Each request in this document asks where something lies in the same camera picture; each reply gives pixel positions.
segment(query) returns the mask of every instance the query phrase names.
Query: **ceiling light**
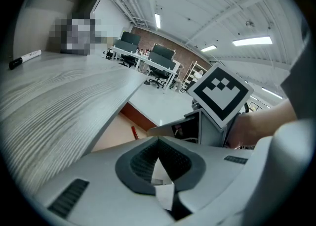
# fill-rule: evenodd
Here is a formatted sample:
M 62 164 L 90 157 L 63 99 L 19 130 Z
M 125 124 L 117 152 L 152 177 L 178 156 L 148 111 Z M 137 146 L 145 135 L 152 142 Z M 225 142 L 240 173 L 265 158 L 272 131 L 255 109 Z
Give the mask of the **ceiling light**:
M 156 25 L 158 28 L 160 28 L 160 15 L 155 14 L 155 18 L 156 18 Z
M 272 95 L 274 95 L 274 96 L 276 96 L 276 97 L 278 97 L 278 98 L 280 98 L 280 99 L 283 99 L 281 96 L 279 96 L 279 95 L 273 93 L 272 91 L 269 91 L 269 90 L 267 90 L 267 89 L 265 89 L 265 88 L 263 88 L 263 87 L 262 87 L 262 90 L 264 90 L 264 91 L 266 91 L 266 92 L 268 92 L 268 93 L 270 93 L 270 94 L 272 94 Z
M 272 44 L 270 37 L 259 37 L 251 38 L 239 41 L 233 41 L 235 46 L 244 46 L 244 45 L 257 45 L 257 44 Z
M 215 45 L 212 45 L 212 46 L 203 48 L 201 51 L 202 51 L 202 52 L 206 52 L 206 51 L 209 51 L 209 50 L 212 50 L 212 49 L 216 49 L 216 48 L 217 48 L 217 47 L 216 47 Z

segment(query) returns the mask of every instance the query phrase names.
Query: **wood grain table surface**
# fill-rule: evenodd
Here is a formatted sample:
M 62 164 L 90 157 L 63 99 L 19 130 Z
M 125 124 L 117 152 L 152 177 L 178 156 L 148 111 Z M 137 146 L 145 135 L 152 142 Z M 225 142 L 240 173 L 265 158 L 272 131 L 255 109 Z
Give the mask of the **wood grain table surface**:
M 30 195 L 89 153 L 146 79 L 99 56 L 51 52 L 0 71 L 1 151 Z

